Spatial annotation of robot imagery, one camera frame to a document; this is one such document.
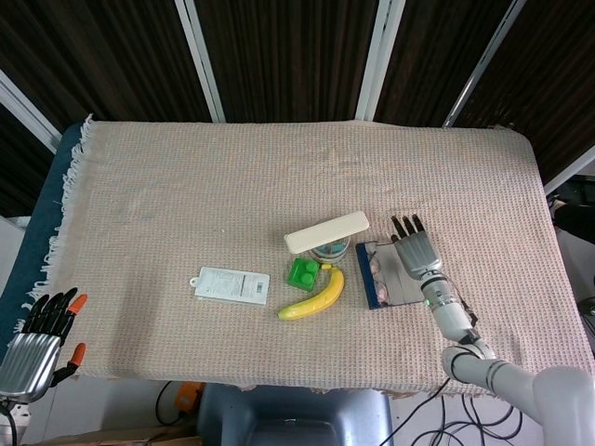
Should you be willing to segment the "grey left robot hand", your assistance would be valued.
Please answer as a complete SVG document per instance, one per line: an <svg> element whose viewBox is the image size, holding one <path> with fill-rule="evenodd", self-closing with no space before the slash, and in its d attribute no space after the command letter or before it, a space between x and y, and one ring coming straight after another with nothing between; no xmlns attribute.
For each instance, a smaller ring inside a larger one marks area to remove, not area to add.
<svg viewBox="0 0 595 446"><path fill-rule="evenodd" d="M7 410L30 404L83 364L86 344L78 344L62 367L58 360L75 318L87 301L76 288L43 295L33 305L22 329L8 345L1 363L1 406Z"/></svg>

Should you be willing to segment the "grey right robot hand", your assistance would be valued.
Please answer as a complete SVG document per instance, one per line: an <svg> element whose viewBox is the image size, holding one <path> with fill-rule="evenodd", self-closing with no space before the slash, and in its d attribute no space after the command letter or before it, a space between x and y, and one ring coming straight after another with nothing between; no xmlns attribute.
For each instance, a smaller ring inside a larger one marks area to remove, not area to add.
<svg viewBox="0 0 595 446"><path fill-rule="evenodd" d="M428 274L440 274L442 260L436 254L425 228L417 215L391 216L395 233L390 236L407 274L422 281Z"/></svg>

